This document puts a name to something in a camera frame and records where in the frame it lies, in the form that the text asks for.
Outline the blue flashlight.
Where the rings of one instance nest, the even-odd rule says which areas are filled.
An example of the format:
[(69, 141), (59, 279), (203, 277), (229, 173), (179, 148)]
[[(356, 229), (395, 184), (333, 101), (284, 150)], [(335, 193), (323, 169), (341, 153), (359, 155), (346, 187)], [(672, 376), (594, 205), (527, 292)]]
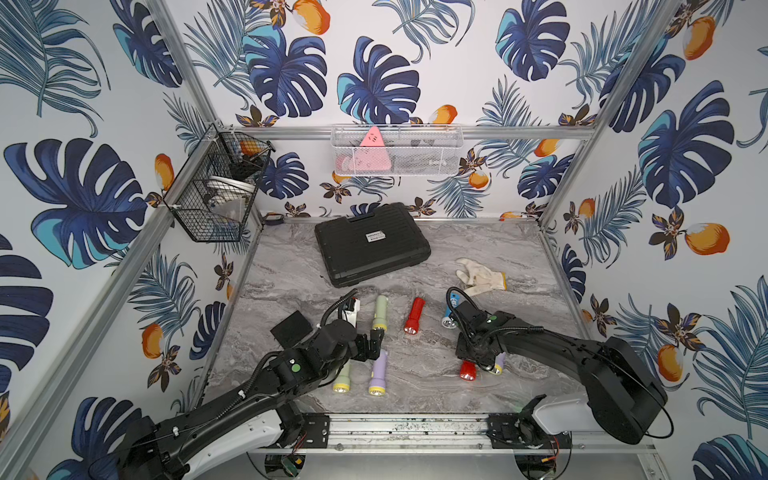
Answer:
[(458, 327), (457, 321), (453, 317), (452, 310), (455, 309), (460, 302), (461, 296), (457, 292), (451, 292), (447, 302), (445, 314), (441, 320), (441, 324), (444, 328), (456, 329)]

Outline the green flashlight back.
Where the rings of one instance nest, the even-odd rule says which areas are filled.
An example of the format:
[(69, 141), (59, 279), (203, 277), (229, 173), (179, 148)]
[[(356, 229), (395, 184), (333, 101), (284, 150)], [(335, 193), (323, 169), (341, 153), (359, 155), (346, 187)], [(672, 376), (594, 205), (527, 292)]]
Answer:
[(374, 318), (372, 322), (373, 330), (386, 332), (388, 330), (388, 302), (386, 295), (378, 295), (375, 301)]

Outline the green flashlight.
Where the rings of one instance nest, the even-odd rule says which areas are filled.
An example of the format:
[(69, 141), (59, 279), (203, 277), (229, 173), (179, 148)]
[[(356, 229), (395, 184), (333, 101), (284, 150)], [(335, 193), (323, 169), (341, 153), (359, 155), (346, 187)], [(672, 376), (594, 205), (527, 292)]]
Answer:
[(346, 363), (339, 371), (338, 376), (335, 378), (333, 384), (333, 391), (335, 393), (348, 393), (351, 388), (350, 380), (350, 364)]
[(378, 295), (375, 301), (374, 318), (372, 322), (373, 330), (386, 332), (388, 330), (388, 302), (386, 295)]

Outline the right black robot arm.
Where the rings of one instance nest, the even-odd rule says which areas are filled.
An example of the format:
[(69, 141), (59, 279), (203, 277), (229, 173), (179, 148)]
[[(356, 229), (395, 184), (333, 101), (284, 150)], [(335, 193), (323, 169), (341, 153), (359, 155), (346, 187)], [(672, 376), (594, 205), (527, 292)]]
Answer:
[(666, 414), (667, 394), (633, 348), (612, 336), (604, 342), (567, 336), (504, 311), (481, 309), (463, 290), (446, 291), (449, 317), (459, 329), (456, 356), (493, 371), (501, 354), (517, 355), (579, 382), (581, 393), (539, 395), (518, 414), (531, 432), (604, 432), (625, 444), (650, 437)]

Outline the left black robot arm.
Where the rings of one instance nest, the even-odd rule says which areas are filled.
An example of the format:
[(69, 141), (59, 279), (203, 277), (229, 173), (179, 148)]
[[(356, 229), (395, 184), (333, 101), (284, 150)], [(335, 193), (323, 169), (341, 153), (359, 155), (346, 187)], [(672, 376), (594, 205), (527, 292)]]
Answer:
[(114, 452), (118, 478), (195, 479), (248, 451), (293, 445), (304, 428), (295, 399), (332, 384), (348, 362), (379, 354), (379, 340), (343, 312), (356, 294), (335, 301), (308, 339), (267, 353), (243, 384), (186, 414), (131, 424)]

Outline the red flashlight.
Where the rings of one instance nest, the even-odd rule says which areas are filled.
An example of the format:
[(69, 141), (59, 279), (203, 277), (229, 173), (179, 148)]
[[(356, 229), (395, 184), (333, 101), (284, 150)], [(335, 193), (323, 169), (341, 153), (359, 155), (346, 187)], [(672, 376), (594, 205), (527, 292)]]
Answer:
[(420, 330), (420, 319), (425, 306), (425, 300), (421, 297), (416, 297), (413, 300), (411, 309), (404, 324), (404, 332), (408, 335), (416, 335)]
[(477, 366), (474, 362), (464, 360), (460, 367), (459, 376), (462, 380), (473, 382), (477, 378)]
[(357, 325), (357, 318), (360, 311), (361, 303), (357, 298), (351, 298), (345, 306), (344, 314), (345, 319), (353, 327)]

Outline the purple flashlight front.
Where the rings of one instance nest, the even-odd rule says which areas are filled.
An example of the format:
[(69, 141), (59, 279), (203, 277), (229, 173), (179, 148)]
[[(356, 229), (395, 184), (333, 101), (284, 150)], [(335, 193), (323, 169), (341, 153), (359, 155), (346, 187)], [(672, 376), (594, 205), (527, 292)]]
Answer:
[(371, 396), (383, 396), (387, 391), (386, 371), (388, 352), (381, 350), (379, 357), (373, 361), (368, 392)]

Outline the green flashlight front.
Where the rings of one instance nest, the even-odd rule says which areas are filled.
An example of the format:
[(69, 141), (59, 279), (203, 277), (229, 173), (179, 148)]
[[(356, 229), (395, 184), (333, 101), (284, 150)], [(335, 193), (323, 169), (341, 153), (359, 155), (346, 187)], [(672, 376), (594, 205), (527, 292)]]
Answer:
[(333, 391), (335, 393), (348, 393), (351, 388), (350, 380), (350, 364), (346, 363), (339, 371), (338, 376), (335, 378), (333, 384)]

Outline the red flashlight front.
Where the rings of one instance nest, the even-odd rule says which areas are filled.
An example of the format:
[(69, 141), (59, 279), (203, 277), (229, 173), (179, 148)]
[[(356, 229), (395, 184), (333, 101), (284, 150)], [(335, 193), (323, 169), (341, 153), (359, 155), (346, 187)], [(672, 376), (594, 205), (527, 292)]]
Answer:
[(477, 366), (474, 362), (464, 360), (460, 367), (459, 376), (462, 380), (473, 382), (477, 378)]

